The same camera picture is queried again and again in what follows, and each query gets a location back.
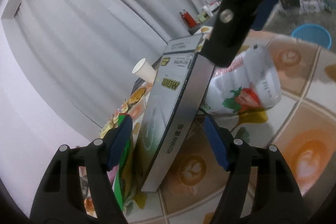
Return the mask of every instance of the white paper cup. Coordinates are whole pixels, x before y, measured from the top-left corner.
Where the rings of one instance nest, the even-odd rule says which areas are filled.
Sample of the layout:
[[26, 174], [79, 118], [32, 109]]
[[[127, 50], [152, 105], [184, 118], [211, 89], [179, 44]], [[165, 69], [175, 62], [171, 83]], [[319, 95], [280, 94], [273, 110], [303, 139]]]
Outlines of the white paper cup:
[[136, 76], [139, 76], [147, 83], [154, 83], [156, 71], [152, 66], [146, 61], [145, 58], [141, 59], [132, 70], [132, 73]]

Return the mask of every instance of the white bag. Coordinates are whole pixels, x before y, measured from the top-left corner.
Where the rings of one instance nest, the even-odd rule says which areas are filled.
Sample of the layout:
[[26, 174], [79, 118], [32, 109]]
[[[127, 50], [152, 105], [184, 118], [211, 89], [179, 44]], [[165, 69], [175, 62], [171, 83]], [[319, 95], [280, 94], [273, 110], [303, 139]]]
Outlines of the white bag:
[[281, 99], [276, 67], [267, 49], [255, 45], [228, 68], [216, 68], [201, 108], [209, 114], [239, 114], [268, 108]]

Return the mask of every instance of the blue trash can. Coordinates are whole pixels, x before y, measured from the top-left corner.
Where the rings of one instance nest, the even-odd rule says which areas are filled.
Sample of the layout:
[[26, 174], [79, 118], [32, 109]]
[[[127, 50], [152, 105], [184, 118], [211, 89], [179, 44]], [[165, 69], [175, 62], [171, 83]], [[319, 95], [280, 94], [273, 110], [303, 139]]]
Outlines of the blue trash can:
[[292, 32], [292, 37], [316, 43], [328, 50], [332, 44], [330, 33], [322, 26], [316, 24], [304, 24], [297, 27]]

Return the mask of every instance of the strawberry graphic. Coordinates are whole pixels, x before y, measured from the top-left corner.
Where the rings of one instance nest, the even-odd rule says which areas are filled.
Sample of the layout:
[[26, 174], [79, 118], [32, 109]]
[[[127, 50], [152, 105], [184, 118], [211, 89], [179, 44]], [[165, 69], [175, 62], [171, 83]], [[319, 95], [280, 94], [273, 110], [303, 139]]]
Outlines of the strawberry graphic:
[[227, 98], [223, 102], [223, 106], [234, 110], [234, 113], [242, 113], [249, 109], [262, 107], [260, 100], [255, 92], [253, 83], [250, 83], [249, 88], [238, 88], [231, 90], [232, 98]]

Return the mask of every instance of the orange latte art print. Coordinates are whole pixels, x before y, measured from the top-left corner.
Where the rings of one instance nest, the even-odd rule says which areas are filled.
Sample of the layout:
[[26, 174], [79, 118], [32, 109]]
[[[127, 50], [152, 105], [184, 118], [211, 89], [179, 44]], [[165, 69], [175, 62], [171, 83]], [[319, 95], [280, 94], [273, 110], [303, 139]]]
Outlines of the orange latte art print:
[[283, 151], [300, 187], [305, 194], [321, 176], [334, 151], [330, 134], [321, 130], [308, 130], [295, 136]]

